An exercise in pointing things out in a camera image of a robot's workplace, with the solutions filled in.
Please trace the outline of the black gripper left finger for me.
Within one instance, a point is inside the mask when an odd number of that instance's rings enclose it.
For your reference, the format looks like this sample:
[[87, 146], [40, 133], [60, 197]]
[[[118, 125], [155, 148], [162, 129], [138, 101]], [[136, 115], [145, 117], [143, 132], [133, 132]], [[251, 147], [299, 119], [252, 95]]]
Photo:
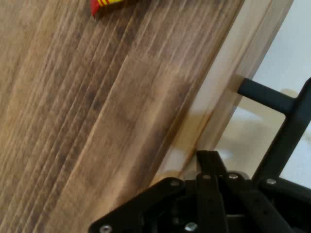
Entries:
[[168, 177], [93, 222], [90, 233], [227, 233], [218, 178], [226, 174], [219, 153], [196, 153], [193, 180]]

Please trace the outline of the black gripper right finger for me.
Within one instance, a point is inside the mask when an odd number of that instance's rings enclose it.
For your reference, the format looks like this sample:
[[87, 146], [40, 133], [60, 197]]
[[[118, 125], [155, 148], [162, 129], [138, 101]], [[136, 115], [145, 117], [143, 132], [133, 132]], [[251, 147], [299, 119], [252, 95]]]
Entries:
[[213, 233], [309, 233], [311, 193], [290, 182], [262, 181], [228, 172], [208, 153], [208, 229]]

